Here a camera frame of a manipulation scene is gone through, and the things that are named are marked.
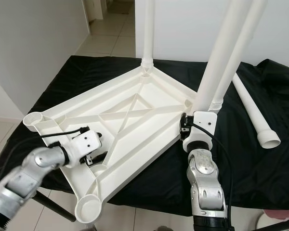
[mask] wall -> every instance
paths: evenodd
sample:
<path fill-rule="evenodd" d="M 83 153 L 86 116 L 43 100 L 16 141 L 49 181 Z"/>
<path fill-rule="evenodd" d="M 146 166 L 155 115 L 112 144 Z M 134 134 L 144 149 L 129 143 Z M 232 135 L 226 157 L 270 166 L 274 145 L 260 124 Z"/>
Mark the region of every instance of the wall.
<path fill-rule="evenodd" d="M 0 85 L 23 114 L 88 34 L 80 0 L 0 0 Z"/>
<path fill-rule="evenodd" d="M 83 2 L 85 5 L 88 22 L 91 22 L 95 19 L 93 0 L 84 0 Z"/>
<path fill-rule="evenodd" d="M 0 118 L 22 119 L 24 115 L 0 86 Z"/>
<path fill-rule="evenodd" d="M 208 61 L 226 0 L 156 0 L 154 58 Z M 143 53 L 145 1 L 136 0 L 136 57 Z M 244 62 L 289 66 L 289 0 L 269 0 Z"/>
<path fill-rule="evenodd" d="M 105 13 L 107 11 L 107 6 L 105 0 L 93 0 L 94 4 L 94 16 L 96 19 L 104 19 Z"/>

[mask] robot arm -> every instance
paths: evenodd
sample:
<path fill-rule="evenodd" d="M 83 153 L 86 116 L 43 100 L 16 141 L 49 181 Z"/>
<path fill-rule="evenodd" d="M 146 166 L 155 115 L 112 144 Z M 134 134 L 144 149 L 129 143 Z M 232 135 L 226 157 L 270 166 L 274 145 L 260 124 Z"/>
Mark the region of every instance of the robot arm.
<path fill-rule="evenodd" d="M 234 230 L 228 225 L 223 189 L 218 182 L 218 168 L 212 160 L 211 137 L 197 129 L 197 124 L 214 134 L 217 115 L 213 112 L 194 112 L 182 115 L 180 121 L 183 149 L 189 153 L 187 177 L 191 183 L 191 202 L 194 230 Z"/>
<path fill-rule="evenodd" d="M 35 195 L 43 178 L 62 166 L 75 167 L 87 154 L 101 147 L 99 135 L 86 131 L 70 142 L 53 148 L 36 148 L 0 181 L 0 231 L 21 206 Z"/>

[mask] black cloth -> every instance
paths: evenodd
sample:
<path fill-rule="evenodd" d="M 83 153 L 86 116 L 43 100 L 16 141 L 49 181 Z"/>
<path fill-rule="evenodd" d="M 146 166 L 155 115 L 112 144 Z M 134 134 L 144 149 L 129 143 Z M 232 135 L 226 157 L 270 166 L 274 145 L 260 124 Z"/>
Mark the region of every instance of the black cloth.
<path fill-rule="evenodd" d="M 30 112 L 51 108 L 138 67 L 140 62 L 134 58 L 71 56 Z M 154 60 L 156 68 L 195 91 L 206 64 Z M 274 149 L 263 149 L 259 145 L 257 133 L 231 84 L 218 114 L 215 135 L 228 150 L 234 165 L 233 205 L 289 209 L 289 67 L 264 60 L 257 66 L 241 63 L 237 73 L 270 127 L 279 135 L 281 144 Z M 32 132 L 20 124 L 1 152 L 0 167 L 12 147 L 30 136 Z M 20 165 L 32 149 L 43 145 L 42 140 L 22 145 L 13 153 L 5 174 Z M 212 154 L 227 198 L 228 165 L 215 142 Z M 109 202 L 190 216 L 186 169 L 187 154 L 178 141 Z M 48 174 L 42 186 L 72 193 L 60 170 Z"/>

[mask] table leg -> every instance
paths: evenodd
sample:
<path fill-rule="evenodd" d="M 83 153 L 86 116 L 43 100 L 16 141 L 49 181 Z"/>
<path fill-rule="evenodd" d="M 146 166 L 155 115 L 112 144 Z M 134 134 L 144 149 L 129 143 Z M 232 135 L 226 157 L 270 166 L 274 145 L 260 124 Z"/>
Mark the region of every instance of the table leg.
<path fill-rule="evenodd" d="M 70 212 L 66 211 L 64 208 L 56 204 L 54 201 L 49 199 L 47 196 L 41 194 L 39 191 L 37 191 L 37 194 L 32 197 L 33 200 L 39 202 L 40 204 L 44 205 L 45 207 L 49 208 L 53 212 L 63 216 L 64 218 L 74 222 L 76 220 L 76 217 L 71 214 Z"/>

